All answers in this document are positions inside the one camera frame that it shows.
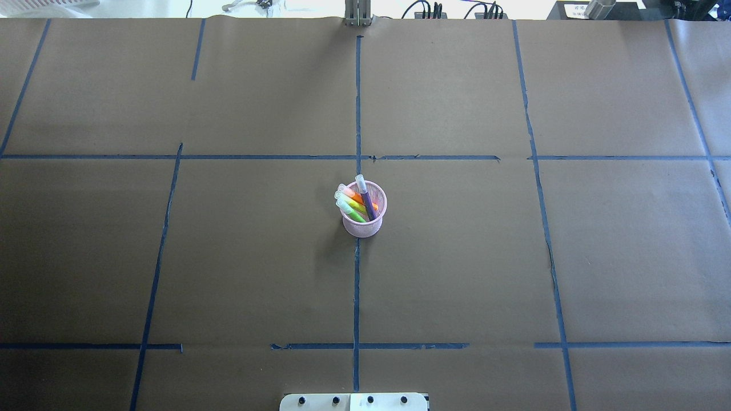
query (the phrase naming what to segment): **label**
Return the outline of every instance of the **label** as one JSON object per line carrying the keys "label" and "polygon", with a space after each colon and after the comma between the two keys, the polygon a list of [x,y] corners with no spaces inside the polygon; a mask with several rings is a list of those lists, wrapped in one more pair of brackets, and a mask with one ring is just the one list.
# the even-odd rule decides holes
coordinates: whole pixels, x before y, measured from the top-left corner
{"label": "label", "polygon": [[589,19],[586,17],[586,14],[584,14],[586,12],[586,4],[564,4],[564,9],[566,10],[566,17],[568,18]]}

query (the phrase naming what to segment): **black cable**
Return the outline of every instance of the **black cable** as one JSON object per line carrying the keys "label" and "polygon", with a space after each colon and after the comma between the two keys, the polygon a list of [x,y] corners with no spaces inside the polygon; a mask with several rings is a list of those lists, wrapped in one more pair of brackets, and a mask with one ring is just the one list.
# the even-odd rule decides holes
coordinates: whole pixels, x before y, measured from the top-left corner
{"label": "black cable", "polygon": [[495,3],[493,3],[492,6],[490,6],[490,9],[488,10],[488,12],[486,12],[484,15],[482,15],[482,19],[485,19],[485,20],[492,19],[494,11],[495,11]]}
{"label": "black cable", "polygon": [[410,10],[410,9],[411,9],[411,8],[412,8],[413,6],[416,6],[416,5],[417,5],[417,4],[419,4],[419,3],[421,3],[421,6],[422,6],[422,7],[424,7],[424,4],[426,4],[426,7],[428,7],[428,8],[429,8],[429,11],[427,12],[427,10],[426,10],[426,7],[424,7],[424,12],[422,13],[422,15],[421,15],[421,18],[426,18],[426,16],[427,16],[427,15],[430,15],[430,14],[431,14],[431,4],[429,4],[429,2],[428,2],[428,1],[426,1],[426,0],[416,0],[416,1],[414,1],[414,2],[412,3],[412,5],[411,5],[411,6],[409,6],[409,8],[408,8],[408,9],[406,9],[406,11],[405,11],[405,12],[404,12],[404,14],[403,14],[403,15],[401,16],[401,18],[405,18],[405,17],[406,17],[406,14],[407,14],[407,13],[409,12],[409,10]]}
{"label": "black cable", "polygon": [[469,10],[467,10],[467,14],[464,15],[464,18],[462,20],[468,18],[469,13],[471,13],[472,10],[474,10],[474,8],[478,7],[478,6],[483,6],[485,8],[485,14],[488,14],[488,4],[487,3],[477,3],[474,6],[472,6]]}

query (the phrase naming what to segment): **marker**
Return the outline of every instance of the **marker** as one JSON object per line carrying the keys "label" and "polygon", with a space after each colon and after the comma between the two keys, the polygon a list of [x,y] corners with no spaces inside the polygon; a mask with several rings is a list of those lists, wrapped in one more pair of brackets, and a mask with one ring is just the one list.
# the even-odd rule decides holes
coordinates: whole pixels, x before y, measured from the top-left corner
{"label": "marker", "polygon": [[335,201],[335,205],[338,206],[338,208],[340,208],[345,213],[345,215],[350,217],[351,220],[355,222],[366,222],[360,216],[360,214],[353,210],[353,208],[348,205],[348,203],[346,203],[345,200],[343,200],[342,198],[339,198],[337,201]]}
{"label": "marker", "polygon": [[[359,204],[363,204],[363,197],[361,197],[360,194],[358,194],[358,193],[354,192],[353,190],[351,190],[345,184],[340,184],[338,186],[338,191],[342,191],[343,193],[345,193],[346,196],[348,196],[348,197],[352,198],[353,200],[357,201]],[[373,209],[375,211],[378,211],[378,204],[373,203]]]}
{"label": "marker", "polygon": [[368,218],[373,221],[376,219],[376,212],[373,210],[373,202],[371,201],[371,195],[368,193],[368,187],[366,187],[366,180],[363,178],[363,174],[355,176],[355,182],[358,184],[360,196],[363,197],[363,205],[365,205],[365,210],[368,212]]}
{"label": "marker", "polygon": [[348,206],[350,206],[353,210],[356,210],[357,212],[361,213],[362,215],[366,215],[368,212],[366,211],[366,207],[363,207],[363,204],[353,200],[352,198],[345,195],[344,192],[336,191],[335,192],[335,199],[343,199],[346,203],[348,203]]}

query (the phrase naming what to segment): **pen holder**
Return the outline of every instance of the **pen holder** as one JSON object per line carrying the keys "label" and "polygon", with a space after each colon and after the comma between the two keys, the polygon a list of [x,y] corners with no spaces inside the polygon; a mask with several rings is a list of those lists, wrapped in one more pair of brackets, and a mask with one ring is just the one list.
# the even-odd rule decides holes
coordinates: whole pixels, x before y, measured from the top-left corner
{"label": "pen holder", "polygon": [[[376,219],[369,222],[355,222],[351,220],[345,213],[340,210],[340,214],[343,216],[343,225],[345,230],[351,235],[359,238],[370,237],[381,228],[383,223],[383,215],[386,214],[386,207],[388,207],[388,200],[386,200],[386,193],[378,184],[366,180],[365,186],[368,187],[368,193],[371,196],[371,201],[378,204],[378,216]],[[358,192],[358,185],[355,182],[348,184],[350,189]]]}

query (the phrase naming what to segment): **blue tape line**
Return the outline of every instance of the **blue tape line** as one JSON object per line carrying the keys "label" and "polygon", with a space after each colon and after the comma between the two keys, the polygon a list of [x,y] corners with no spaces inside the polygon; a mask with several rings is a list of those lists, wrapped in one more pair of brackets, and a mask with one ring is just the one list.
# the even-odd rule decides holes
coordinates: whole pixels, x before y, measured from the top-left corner
{"label": "blue tape line", "polygon": [[[716,341],[630,341],[630,342],[570,342],[569,348],[653,348],[653,347],[731,347],[731,342]],[[537,342],[538,350],[562,348],[559,342]]]}
{"label": "blue tape line", "polygon": [[462,350],[469,347],[466,342],[361,342],[361,350]]}
{"label": "blue tape line", "polygon": [[[174,160],[174,154],[7,154],[4,159],[61,159],[61,160]],[[453,156],[453,155],[385,155],[381,157],[360,156],[370,160],[496,160],[498,156]],[[538,160],[647,160],[647,161],[705,161],[704,156],[538,156]],[[183,154],[183,160],[354,160],[352,155],[308,155],[308,154]],[[729,161],[731,156],[711,156],[714,161]]]}
{"label": "blue tape line", "polygon": [[681,66],[681,61],[678,58],[678,51],[675,49],[675,40],[673,40],[673,32],[670,30],[670,22],[668,20],[665,21],[665,31],[667,32],[667,40],[670,42],[670,51],[673,53],[675,67],[678,69],[678,75],[680,76],[681,83],[683,84],[683,91],[685,91],[686,98],[688,99],[688,105],[690,106],[690,112],[693,115],[693,122],[695,123],[695,128],[698,130],[700,142],[703,145],[703,152],[705,153],[705,157],[708,160],[708,166],[711,168],[711,176],[713,177],[713,182],[716,184],[716,191],[719,193],[719,198],[721,199],[721,206],[724,209],[724,214],[726,214],[726,222],[728,223],[729,227],[731,227],[731,210],[729,210],[729,203],[726,200],[724,189],[721,186],[719,174],[716,172],[716,165],[711,159],[711,150],[708,148],[708,142],[705,139],[703,127],[701,127],[700,125],[698,112],[696,111],[695,104],[693,103],[693,97],[691,97],[690,95],[690,89],[688,88],[685,74],[683,74],[683,67]]}
{"label": "blue tape line", "polygon": [[[174,160],[171,154],[8,154],[6,159]],[[352,155],[184,154],[183,160],[354,160]]]}
{"label": "blue tape line", "polygon": [[8,154],[5,158],[41,160],[174,160],[176,156],[155,154]]}
{"label": "blue tape line", "polygon": [[538,188],[538,203],[541,208],[541,218],[543,219],[543,235],[545,236],[546,246],[548,247],[548,255],[550,257],[550,275],[553,279],[553,300],[556,305],[556,317],[558,319],[558,332],[561,334],[561,351],[564,355],[564,371],[566,372],[566,384],[569,390],[569,403],[571,410],[576,411],[576,396],[574,394],[574,380],[571,373],[571,361],[569,360],[569,348],[567,346],[566,329],[564,327],[564,313],[561,309],[561,293],[558,291],[558,277],[556,276],[556,264],[553,261],[553,246],[550,240],[550,230],[548,229],[548,214],[546,213],[545,201],[543,198],[543,186],[541,185],[540,169],[538,165],[538,153],[536,150],[536,140],[533,133],[533,125],[531,117],[528,115],[528,89],[526,88],[526,75],[523,71],[523,57],[520,54],[520,42],[518,41],[518,24],[512,21],[512,33],[515,40],[515,55],[518,57],[518,72],[520,74],[520,88],[523,92],[523,107],[526,112],[526,124],[528,126],[528,134],[531,137],[531,155],[533,158],[533,169],[536,175],[536,186]]}
{"label": "blue tape line", "polygon": [[[0,350],[139,350],[141,344],[87,344],[77,342],[62,343],[0,343]],[[148,350],[179,350],[182,344],[150,344]]]}
{"label": "blue tape line", "polygon": [[500,157],[498,156],[431,156],[431,155],[421,155],[417,154],[415,156],[406,155],[406,156],[381,156],[381,157],[375,157],[375,156],[368,156],[369,159],[372,160],[496,160],[500,161]]}
{"label": "blue tape line", "polygon": [[187,154],[183,155],[184,160],[354,160],[356,156],[351,155],[300,155],[300,154]]}
{"label": "blue tape line", "polygon": [[538,156],[538,160],[648,160],[648,161],[705,161],[704,156]]}
{"label": "blue tape line", "polygon": [[352,350],[353,344],[350,342],[325,342],[313,344],[287,344],[283,347],[277,344],[270,345],[272,351],[279,350]]}
{"label": "blue tape line", "polygon": [[360,390],[360,238],[355,239],[355,286],[353,289],[353,392]]}
{"label": "blue tape line", "polygon": [[193,74],[190,79],[195,81],[195,76],[198,74],[198,60],[200,59],[200,47],[203,45],[203,32],[205,30],[205,19],[200,20],[200,32],[198,32],[198,46],[195,48],[195,60],[193,60]]}
{"label": "blue tape line", "polygon": [[28,84],[31,82],[31,76],[33,75],[33,70],[36,68],[36,63],[38,62],[38,56],[41,53],[41,48],[43,48],[43,43],[45,42],[46,34],[48,34],[48,28],[50,27],[50,18],[46,20],[46,25],[43,28],[43,34],[41,34],[41,39],[38,40],[38,47],[36,47],[36,53],[33,55],[33,60],[31,60],[31,66],[28,68],[28,73],[26,74],[26,80],[23,81],[23,87],[20,88],[20,94],[18,95],[18,101],[15,102],[15,108],[12,111],[12,115],[10,116],[10,122],[7,124],[7,129],[5,130],[5,137],[2,140],[2,145],[0,145],[0,159],[3,157],[3,153],[5,152],[5,147],[7,147],[7,142],[10,139],[10,134],[12,133],[12,127],[15,125],[15,119],[18,117],[18,111],[20,111],[20,105],[23,104],[23,98],[26,96],[26,91],[28,90]]}
{"label": "blue tape line", "polygon": [[355,173],[360,174],[360,40],[355,39]]}
{"label": "blue tape line", "polygon": [[140,393],[140,381],[142,381],[142,371],[145,365],[145,351],[148,347],[150,338],[150,324],[152,323],[152,313],[155,309],[155,297],[157,295],[157,285],[160,280],[160,269],[162,268],[162,253],[165,248],[165,240],[167,239],[167,229],[170,225],[170,209],[173,207],[173,195],[175,194],[175,185],[178,183],[178,171],[181,166],[181,153],[183,152],[183,143],[178,147],[178,155],[175,160],[175,168],[173,169],[173,182],[170,183],[170,195],[167,197],[167,208],[165,210],[165,221],[162,225],[162,235],[160,236],[160,247],[157,251],[157,262],[155,263],[155,276],[152,280],[152,289],[150,291],[150,303],[147,306],[147,317],[145,319],[145,330],[142,335],[142,346],[140,347],[140,357],[137,360],[137,374],[135,375],[135,387],[132,391],[132,401],[130,402],[130,411],[137,408],[137,395]]}
{"label": "blue tape line", "polygon": [[[353,350],[349,342],[324,342],[311,344],[270,345],[272,351],[280,350]],[[361,342],[359,350],[462,350],[469,347],[467,342]]]}

